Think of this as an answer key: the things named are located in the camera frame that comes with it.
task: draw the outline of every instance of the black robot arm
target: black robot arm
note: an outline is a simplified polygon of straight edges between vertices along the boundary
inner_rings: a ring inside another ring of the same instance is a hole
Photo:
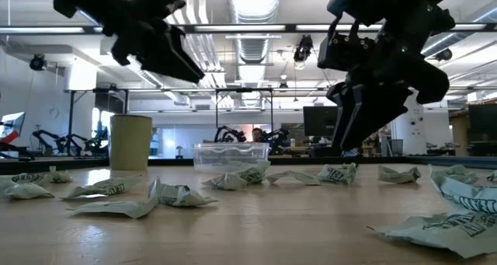
[[[418,91],[418,103],[438,102],[449,89],[447,74],[425,61],[421,50],[429,37],[455,26],[442,0],[330,0],[336,18],[320,46],[318,67],[346,71],[328,99],[339,107],[332,145],[360,146],[375,131],[406,113],[404,103]],[[356,22],[349,35],[335,31],[343,13]],[[384,19],[375,40],[359,37],[359,25]]]
[[[283,146],[283,142],[288,139],[289,133],[288,130],[280,128],[269,133],[263,132],[261,139],[262,141],[271,140],[271,151],[269,152],[271,155],[282,155],[283,150],[281,149],[281,146]]]
[[[234,141],[234,139],[231,136],[235,137],[237,142],[247,141],[247,138],[245,137],[245,133],[243,133],[243,131],[236,131],[235,129],[231,129],[228,126],[223,126],[217,129],[216,136],[214,137],[214,142],[232,142]]]
[[[135,56],[141,68],[197,83],[204,73],[182,49],[183,31],[163,19],[185,5],[184,0],[54,0],[54,9],[71,18],[81,10],[117,35],[111,53],[121,65]]]
[[[50,133],[49,131],[45,130],[38,130],[33,132],[33,136],[38,140],[39,143],[41,143],[45,148],[52,148],[51,145],[49,145],[42,137],[41,135],[45,134],[50,138],[53,138],[55,141],[55,145],[57,146],[57,150],[59,152],[64,151],[64,144],[67,140],[66,137],[60,137],[57,134]]]

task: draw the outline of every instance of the desk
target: desk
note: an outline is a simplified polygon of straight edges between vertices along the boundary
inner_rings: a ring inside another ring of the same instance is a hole
[[[288,169],[317,174],[321,166],[272,166],[269,172]],[[0,201],[0,256],[5,265],[461,263],[447,250],[389,242],[366,228],[451,210],[435,193],[427,168],[420,166],[420,171],[417,185],[380,183],[376,165],[361,165],[350,187],[306,187],[281,179],[278,185],[231,192],[203,188],[200,182],[211,175],[192,167],[151,167],[143,183],[106,199]],[[71,174],[73,183],[47,189],[63,197],[77,185],[130,175],[106,170]],[[164,183],[188,184],[219,202],[186,209],[158,206],[138,220],[65,210],[95,200],[144,199],[156,176]],[[496,263],[497,254],[471,261]]]

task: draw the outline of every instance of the security camera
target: security camera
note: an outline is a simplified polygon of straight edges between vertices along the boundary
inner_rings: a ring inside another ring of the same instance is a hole
[[[33,71],[44,71],[47,69],[47,62],[44,54],[35,54],[30,62],[30,68]]]
[[[448,48],[435,55],[435,59],[437,61],[449,61],[451,58],[452,58],[452,51]]]

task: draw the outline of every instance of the plastic container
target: plastic container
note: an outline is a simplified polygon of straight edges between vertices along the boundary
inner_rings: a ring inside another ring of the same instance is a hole
[[[267,160],[267,143],[210,143],[193,147],[195,170],[202,173],[232,173],[257,166]]]

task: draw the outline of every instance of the ceiling duct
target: ceiling duct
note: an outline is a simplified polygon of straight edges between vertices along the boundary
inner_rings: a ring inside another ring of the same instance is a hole
[[[463,23],[494,23],[496,20],[497,0],[488,3],[477,12],[471,14],[471,16],[464,19]],[[422,54],[426,57],[438,54],[448,47],[466,39],[472,34],[474,34],[474,32],[451,33],[449,35],[440,34],[434,36],[428,41],[428,43],[426,43],[425,48],[422,50]]]
[[[230,0],[232,22],[237,24],[274,23],[280,0]],[[270,40],[238,39],[237,62],[238,76],[243,82],[261,82],[264,79],[269,53]],[[254,106],[257,101],[253,94],[244,93],[247,106]]]

